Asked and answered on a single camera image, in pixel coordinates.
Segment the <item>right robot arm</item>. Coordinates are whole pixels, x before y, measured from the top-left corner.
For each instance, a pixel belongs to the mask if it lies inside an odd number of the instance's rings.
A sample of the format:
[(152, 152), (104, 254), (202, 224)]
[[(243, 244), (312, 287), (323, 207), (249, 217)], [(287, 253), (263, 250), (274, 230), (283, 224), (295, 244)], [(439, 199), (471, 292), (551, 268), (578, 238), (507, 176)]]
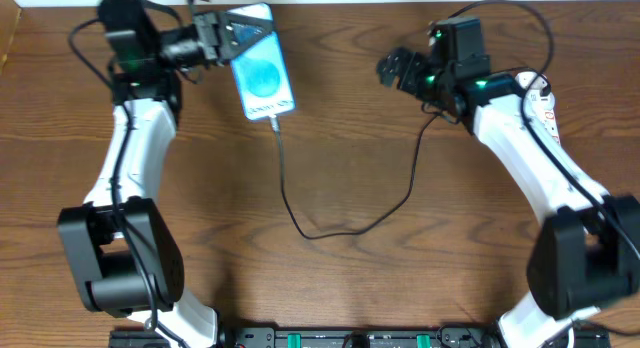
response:
[(639, 291), (639, 202), (589, 177), (539, 120), (523, 82), (474, 54), (439, 58), (403, 47), (376, 66), (396, 86), (452, 115), (499, 159), (541, 226), (528, 293), (498, 320), (487, 346), (542, 347), (578, 321)]

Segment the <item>blue screen Galaxy smartphone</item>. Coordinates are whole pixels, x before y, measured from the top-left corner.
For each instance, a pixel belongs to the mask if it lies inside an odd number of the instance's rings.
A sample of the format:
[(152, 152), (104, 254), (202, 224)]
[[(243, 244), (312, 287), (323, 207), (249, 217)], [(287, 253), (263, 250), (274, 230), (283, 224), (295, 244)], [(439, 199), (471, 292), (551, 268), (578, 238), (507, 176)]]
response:
[[(228, 12), (274, 22), (271, 8), (266, 3), (241, 6)], [(295, 98), (275, 22), (274, 32), (233, 59), (231, 68), (248, 120), (261, 120), (295, 109)]]

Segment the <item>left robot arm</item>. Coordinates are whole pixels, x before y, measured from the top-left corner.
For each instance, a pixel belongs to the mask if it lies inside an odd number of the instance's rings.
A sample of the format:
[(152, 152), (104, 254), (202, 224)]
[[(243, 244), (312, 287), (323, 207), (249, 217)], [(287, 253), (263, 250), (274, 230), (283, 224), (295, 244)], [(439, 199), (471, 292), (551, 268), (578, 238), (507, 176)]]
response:
[(113, 56), (100, 80), (114, 128), (98, 179), (57, 229), (84, 307), (142, 325), (114, 332), (115, 347), (237, 347), (240, 338), (186, 286), (181, 251), (156, 199), (178, 130), (189, 70), (224, 66), (275, 34), (267, 4), (196, 12), (156, 28), (152, 0), (101, 0), (95, 22)]

